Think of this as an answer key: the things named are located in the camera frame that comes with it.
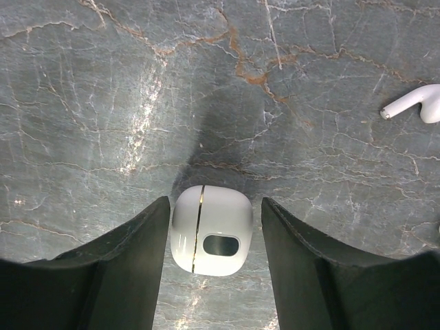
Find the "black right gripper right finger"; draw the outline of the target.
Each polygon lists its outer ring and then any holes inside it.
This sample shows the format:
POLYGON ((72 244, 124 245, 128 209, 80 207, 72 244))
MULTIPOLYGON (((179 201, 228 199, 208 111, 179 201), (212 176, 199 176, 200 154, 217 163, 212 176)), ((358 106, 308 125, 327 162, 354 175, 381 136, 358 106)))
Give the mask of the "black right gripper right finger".
POLYGON ((261 221, 281 329, 439 328, 438 252, 365 252, 268 197, 261 221))

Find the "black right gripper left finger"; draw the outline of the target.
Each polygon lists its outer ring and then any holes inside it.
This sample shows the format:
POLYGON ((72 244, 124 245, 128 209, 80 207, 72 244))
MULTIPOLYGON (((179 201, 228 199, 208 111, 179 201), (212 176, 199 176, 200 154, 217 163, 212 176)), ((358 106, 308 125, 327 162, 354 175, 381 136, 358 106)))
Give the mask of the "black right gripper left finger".
POLYGON ((170 213, 163 196, 52 260, 2 260, 1 328, 151 329, 170 213))

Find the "white earbud charging case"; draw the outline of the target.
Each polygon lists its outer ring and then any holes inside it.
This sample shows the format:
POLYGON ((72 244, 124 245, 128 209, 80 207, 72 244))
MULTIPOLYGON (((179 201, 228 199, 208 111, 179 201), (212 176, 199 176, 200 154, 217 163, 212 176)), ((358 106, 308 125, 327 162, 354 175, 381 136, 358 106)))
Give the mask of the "white earbud charging case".
POLYGON ((190 187, 173 211, 173 259, 193 274, 232 275, 248 256, 253 225, 252 204, 243 193, 218 186, 190 187))

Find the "white stemmed earbud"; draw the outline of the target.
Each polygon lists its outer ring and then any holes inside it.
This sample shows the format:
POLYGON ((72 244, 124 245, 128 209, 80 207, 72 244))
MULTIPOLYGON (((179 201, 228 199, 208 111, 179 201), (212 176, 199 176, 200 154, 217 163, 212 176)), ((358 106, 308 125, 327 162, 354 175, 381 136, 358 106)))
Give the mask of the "white stemmed earbud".
POLYGON ((417 104, 421 105, 420 118, 424 123, 439 122, 439 84, 425 85, 410 91, 383 107, 380 115, 389 120, 417 104))

